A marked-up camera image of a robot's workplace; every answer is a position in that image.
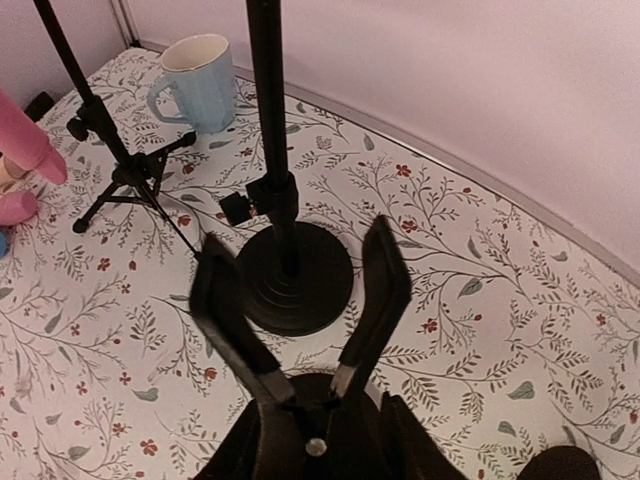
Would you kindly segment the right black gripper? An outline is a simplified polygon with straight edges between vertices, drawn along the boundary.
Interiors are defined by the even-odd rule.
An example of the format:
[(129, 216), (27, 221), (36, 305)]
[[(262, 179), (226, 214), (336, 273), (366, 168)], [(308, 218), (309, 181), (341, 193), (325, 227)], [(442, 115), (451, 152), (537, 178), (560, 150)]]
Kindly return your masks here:
[[(294, 410), (251, 401), (199, 479), (460, 479), (399, 395), (375, 403), (364, 391), (411, 301), (411, 279), (384, 215), (362, 244), (365, 301), (330, 384), (327, 374), (293, 378)], [(211, 347), (262, 404), (282, 405), (295, 390), (250, 327), (233, 253), (205, 238), (189, 295), (190, 314)]]

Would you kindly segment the round stand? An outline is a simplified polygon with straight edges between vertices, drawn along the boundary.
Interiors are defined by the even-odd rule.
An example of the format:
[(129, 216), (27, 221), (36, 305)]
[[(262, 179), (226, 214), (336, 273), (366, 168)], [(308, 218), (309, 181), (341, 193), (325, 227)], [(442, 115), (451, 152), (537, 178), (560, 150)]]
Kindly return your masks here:
[(246, 7), (266, 173), (247, 184), (245, 194), (221, 200), (220, 207), (232, 226), (253, 215), (271, 223), (238, 255), (247, 317), (274, 334), (305, 336), (342, 314), (353, 289), (353, 266), (336, 236), (297, 219), (299, 193), (287, 154), (281, 4), (249, 1)]
[(593, 457), (576, 446), (554, 446), (533, 457), (517, 480), (601, 480)]

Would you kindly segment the black tripod shock-mount stand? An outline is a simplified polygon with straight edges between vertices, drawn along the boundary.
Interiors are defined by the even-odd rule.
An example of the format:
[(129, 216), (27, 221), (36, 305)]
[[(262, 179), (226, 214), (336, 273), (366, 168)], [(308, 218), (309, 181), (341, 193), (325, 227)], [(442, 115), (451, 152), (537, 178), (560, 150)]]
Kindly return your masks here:
[(176, 232), (191, 253), (198, 258), (200, 253), (187, 240), (158, 200), (169, 155), (179, 149), (192, 146), (196, 141), (196, 134), (188, 132), (180, 136), (178, 140), (151, 153), (130, 153), (120, 138), (116, 124), (103, 99), (95, 94), (89, 86), (51, 3), (35, 0), (34, 5), (82, 100), (76, 115), (67, 122), (67, 130), (74, 139), (80, 142), (87, 140), (91, 132), (95, 133), (116, 161), (111, 183), (97, 197), (85, 214), (74, 222), (73, 232), (76, 234), (85, 233), (93, 217), (107, 203), (140, 205), (158, 213), (161, 219)]

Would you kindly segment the short pink microphone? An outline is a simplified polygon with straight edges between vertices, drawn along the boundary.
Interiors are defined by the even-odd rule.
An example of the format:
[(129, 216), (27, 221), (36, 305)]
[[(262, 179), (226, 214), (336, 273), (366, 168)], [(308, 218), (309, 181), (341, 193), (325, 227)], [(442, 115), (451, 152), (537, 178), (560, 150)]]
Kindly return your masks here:
[(11, 227), (31, 219), (38, 211), (38, 201), (30, 191), (8, 192), (1, 196), (0, 208), (0, 225)]

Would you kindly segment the blue microphone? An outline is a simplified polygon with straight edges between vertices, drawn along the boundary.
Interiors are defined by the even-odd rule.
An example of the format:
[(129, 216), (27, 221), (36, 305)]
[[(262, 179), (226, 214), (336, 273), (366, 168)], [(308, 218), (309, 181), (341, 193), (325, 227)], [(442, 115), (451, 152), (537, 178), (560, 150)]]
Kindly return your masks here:
[(0, 232), (0, 259), (4, 258), (9, 252), (9, 243), (3, 232)]

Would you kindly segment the beige microphone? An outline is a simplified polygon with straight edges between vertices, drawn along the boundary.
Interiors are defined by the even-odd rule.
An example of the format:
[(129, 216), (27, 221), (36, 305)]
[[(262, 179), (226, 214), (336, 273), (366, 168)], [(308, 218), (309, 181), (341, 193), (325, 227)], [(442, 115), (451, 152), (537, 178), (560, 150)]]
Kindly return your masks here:
[(9, 159), (6, 155), (1, 155), (0, 164), (0, 188), (1, 193), (8, 192), (13, 186), (19, 183), (26, 171)]

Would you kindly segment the tall pink microphone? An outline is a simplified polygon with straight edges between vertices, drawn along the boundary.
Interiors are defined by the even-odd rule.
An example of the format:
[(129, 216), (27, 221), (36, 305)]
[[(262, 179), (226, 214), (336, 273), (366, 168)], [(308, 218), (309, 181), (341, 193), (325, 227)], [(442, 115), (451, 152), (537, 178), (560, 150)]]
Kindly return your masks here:
[(55, 185), (67, 180), (65, 159), (48, 135), (1, 91), (1, 153)]

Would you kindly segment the black microphone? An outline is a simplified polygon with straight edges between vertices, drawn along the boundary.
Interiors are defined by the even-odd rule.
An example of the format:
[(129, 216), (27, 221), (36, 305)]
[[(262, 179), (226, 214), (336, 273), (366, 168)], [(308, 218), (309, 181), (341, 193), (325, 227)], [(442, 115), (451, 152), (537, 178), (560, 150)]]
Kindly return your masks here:
[(54, 99), (47, 92), (41, 92), (29, 102), (24, 112), (32, 121), (38, 122), (54, 106)]

